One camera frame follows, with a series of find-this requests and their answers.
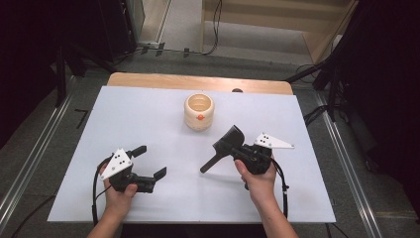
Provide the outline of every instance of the human hand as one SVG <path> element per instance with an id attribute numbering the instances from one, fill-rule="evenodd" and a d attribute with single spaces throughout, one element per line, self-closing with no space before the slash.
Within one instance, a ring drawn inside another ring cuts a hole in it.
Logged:
<path id="1" fill-rule="evenodd" d="M 107 164 L 105 164 L 101 170 L 100 174 L 105 171 Z M 111 183 L 108 179 L 104 180 L 105 188 L 111 186 Z M 137 193 L 137 185 L 129 184 L 124 192 L 116 191 L 114 187 L 109 187 L 106 190 L 106 206 L 103 216 L 110 216 L 113 219 L 117 219 L 121 222 L 124 217 L 129 213 L 132 199 Z"/>
<path id="2" fill-rule="evenodd" d="M 268 199 L 275 199 L 274 182 L 276 170 L 272 163 L 263 175 L 251 174 L 241 160 L 235 160 L 235 166 L 241 175 L 242 180 L 247 183 L 251 200 L 255 204 L 265 202 Z"/>

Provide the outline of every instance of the cable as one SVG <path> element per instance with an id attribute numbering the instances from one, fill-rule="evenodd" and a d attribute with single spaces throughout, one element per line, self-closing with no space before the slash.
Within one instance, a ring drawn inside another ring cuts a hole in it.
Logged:
<path id="1" fill-rule="evenodd" d="M 328 105 L 322 105 L 303 116 L 306 127 L 309 126 L 309 124 L 311 124 L 313 121 L 315 121 L 315 119 L 317 119 L 326 110 L 328 110 Z"/>
<path id="2" fill-rule="evenodd" d="M 37 206 L 37 208 L 35 208 L 23 221 L 22 223 L 19 225 L 19 227 L 15 230 L 15 232 L 12 234 L 11 238 L 16 238 L 18 237 L 19 232 L 21 231 L 21 229 L 24 227 L 25 223 L 35 214 L 37 213 L 38 210 L 40 210 L 43 206 L 45 206 L 47 203 L 49 203 L 49 201 L 53 200 L 56 197 L 56 192 L 58 191 L 58 189 L 54 192 L 53 195 L 49 196 L 49 198 L 47 198 L 45 201 L 43 201 L 39 206 Z"/>
<path id="3" fill-rule="evenodd" d="M 289 186 L 286 185 L 283 170 L 281 169 L 278 162 L 275 161 L 273 158 L 271 158 L 271 161 L 274 164 L 278 175 L 281 177 L 281 188 L 282 188 L 282 193 L 283 193 L 283 214 L 287 218 L 287 215 L 288 215 L 287 190 L 289 189 Z"/>
<path id="4" fill-rule="evenodd" d="M 95 197 L 95 199 L 97 200 L 98 199 L 98 197 L 100 196 L 100 195 L 102 195 L 105 191 L 107 191 L 109 188 L 111 187 L 111 185 L 109 185 L 107 188 L 105 188 L 105 190 L 103 190 L 103 191 L 101 191 L 96 197 Z"/>
<path id="5" fill-rule="evenodd" d="M 333 238 L 333 236 L 331 235 L 331 230 L 330 230 L 329 224 L 328 223 L 325 223 L 325 227 L 327 227 L 328 238 Z"/>
<path id="6" fill-rule="evenodd" d="M 349 236 L 342 230 L 340 227 L 338 227 L 335 223 L 331 223 L 334 227 L 337 228 L 346 238 L 349 238 Z"/>
<path id="7" fill-rule="evenodd" d="M 98 181 L 98 176 L 99 176 L 99 172 L 101 171 L 101 168 L 106 164 L 109 163 L 109 161 L 111 161 L 111 158 L 114 156 L 114 154 L 112 154 L 112 156 L 110 156 L 109 158 L 105 159 L 103 162 L 101 162 L 101 164 L 99 164 L 99 166 L 96 168 L 96 173 L 95 173 L 95 177 L 93 179 L 93 194 L 92 194 L 92 217 L 93 217 L 93 226 L 96 226 L 96 224 L 98 224 L 98 211 L 96 208 L 96 199 L 97 197 L 102 194 L 103 192 L 105 192 L 108 188 L 106 188 L 103 192 L 101 192 L 98 196 L 96 196 L 96 184 Z"/>
<path id="8" fill-rule="evenodd" d="M 222 0 L 219 1 L 219 3 L 217 4 L 216 10 L 214 11 L 214 15 L 213 15 L 213 31 L 214 31 L 214 45 L 213 48 L 208 52 L 208 53 L 204 53 L 204 56 L 208 56 L 210 54 L 212 54 L 216 49 L 217 49 L 217 45 L 219 44 L 219 23 L 220 23 L 220 16 L 222 15 Z M 217 15 L 217 10 L 219 10 L 219 17 L 217 19 L 217 27 L 216 27 L 216 15 Z"/>
<path id="9" fill-rule="evenodd" d="M 315 67 L 315 69 L 317 69 L 316 68 L 316 66 L 315 66 L 315 64 L 303 64 L 303 65 L 301 65 L 301 66 L 299 66 L 297 69 L 296 69 L 296 71 L 295 71 L 295 74 L 297 74 L 297 72 L 302 68 L 302 67 L 304 67 L 304 66 L 313 66 L 313 67 Z M 302 81 L 302 82 L 304 82 L 304 83 L 312 83 L 312 82 L 310 82 L 310 81 L 305 81 L 305 80 L 303 80 L 302 78 L 299 78 L 299 80 L 300 81 Z"/>

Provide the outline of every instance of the gray floor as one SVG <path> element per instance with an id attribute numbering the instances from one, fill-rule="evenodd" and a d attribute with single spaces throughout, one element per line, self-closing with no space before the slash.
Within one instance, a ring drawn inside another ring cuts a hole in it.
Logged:
<path id="1" fill-rule="evenodd" d="M 187 6 L 197 8 L 199 3 L 196 2 L 200 1 L 172 1 L 165 31 L 162 35 L 166 49 L 183 50 L 185 47 L 194 49 L 198 46 L 194 40 L 196 38 L 185 32 L 197 36 L 199 24 L 186 21 L 182 18 L 184 14 L 179 12 L 182 9 L 187 9 Z M 117 65 L 117 68 L 128 72 L 283 80 L 294 75 L 300 65 L 311 63 L 299 33 L 289 31 L 273 33 L 272 29 L 253 29 L 253 31 L 259 31 L 260 42 L 263 42 L 256 48 L 253 44 L 254 40 L 247 35 L 248 30 L 235 25 L 226 27 L 228 30 L 221 29 L 220 47 L 212 57 L 190 56 L 184 59 L 181 54 L 164 53 L 157 58 L 153 52 L 149 52 L 146 55 L 128 57 Z M 233 32 L 239 32 L 239 35 L 237 37 L 225 35 L 225 33 Z M 279 45 L 278 41 L 273 40 L 274 38 L 263 38 L 263 32 L 266 32 L 268 36 L 279 34 L 284 45 Z M 237 41 L 228 42 L 232 39 L 237 39 Z M 206 41 L 208 41 L 208 46 L 212 45 L 210 39 Z M 271 49 L 277 49 L 277 53 L 272 53 Z M 77 86 L 65 114 L 41 156 L 37 169 L 31 175 L 31 180 L 22 197 L 16 207 L 12 207 L 14 208 L 13 213 L 3 232 L 0 233 L 1 237 L 10 237 L 24 218 L 59 188 L 85 123 L 77 129 L 82 115 L 75 109 L 91 110 L 100 87 L 107 83 L 108 77 L 109 74 L 102 68 L 94 67 L 86 73 L 85 77 L 76 80 Z M 303 80 L 311 81 L 312 77 L 308 76 Z M 310 84 L 296 81 L 292 87 L 301 106 L 302 115 L 318 106 L 317 92 L 312 90 Z M 51 118 L 54 101 L 55 92 L 52 92 L 22 124 L 8 144 L 0 150 L 0 157 L 8 161 L 0 167 L 2 197 L 12 186 L 15 177 L 36 145 L 44 126 Z M 351 128 L 339 116 L 337 118 L 336 125 L 340 129 L 342 139 L 383 237 L 420 237 L 420 226 L 415 224 L 417 217 L 405 197 L 401 185 L 387 175 L 374 174 L 366 170 L 364 154 Z M 324 119 L 320 117 L 309 125 L 308 133 L 332 199 L 337 225 L 349 237 L 369 237 Z M 86 236 L 92 224 L 48 223 L 47 217 L 52 205 L 53 203 L 49 202 L 36 212 L 25 224 L 19 237 Z M 293 224 L 293 226 L 300 237 L 328 237 L 324 224 Z M 330 226 L 330 228 L 333 237 L 344 237 L 335 227 Z"/>

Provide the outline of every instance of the floor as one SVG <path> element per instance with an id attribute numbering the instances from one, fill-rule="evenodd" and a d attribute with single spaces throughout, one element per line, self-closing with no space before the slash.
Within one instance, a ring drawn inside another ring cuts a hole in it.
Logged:
<path id="1" fill-rule="evenodd" d="M 142 41 L 146 44 L 164 43 L 167 50 L 199 52 L 201 1 L 144 0 L 145 27 Z M 157 36 L 150 32 L 162 33 Z M 220 23 L 217 51 L 212 55 L 244 60 L 265 60 L 291 64 L 311 64 L 308 49 L 299 31 Z M 204 52 L 210 51 L 215 40 L 213 23 L 205 23 Z"/>

